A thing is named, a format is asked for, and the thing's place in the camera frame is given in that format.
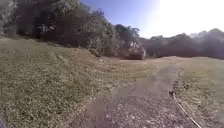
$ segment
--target dry grass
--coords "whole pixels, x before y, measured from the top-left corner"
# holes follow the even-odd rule
[[[10,128],[53,128],[87,96],[146,77],[155,64],[101,62],[82,49],[1,39],[0,120]]]
[[[224,126],[224,61],[187,59],[179,93],[182,104],[203,128]]]

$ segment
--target gravel path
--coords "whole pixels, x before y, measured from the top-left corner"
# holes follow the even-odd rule
[[[167,67],[157,74],[112,95],[90,103],[70,123],[71,128],[195,128],[169,92],[179,68]]]

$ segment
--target trail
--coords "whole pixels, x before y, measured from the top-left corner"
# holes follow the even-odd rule
[[[169,92],[178,66],[115,90],[89,104],[70,123],[71,128],[196,128]]]

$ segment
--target sky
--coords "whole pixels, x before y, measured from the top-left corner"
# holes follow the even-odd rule
[[[81,0],[104,11],[112,24],[140,29],[150,38],[180,33],[196,33],[219,28],[224,30],[224,0]]]

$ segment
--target dirt path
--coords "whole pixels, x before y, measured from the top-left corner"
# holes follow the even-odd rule
[[[195,125],[169,95],[178,67],[115,90],[87,106],[72,128],[194,128]]]

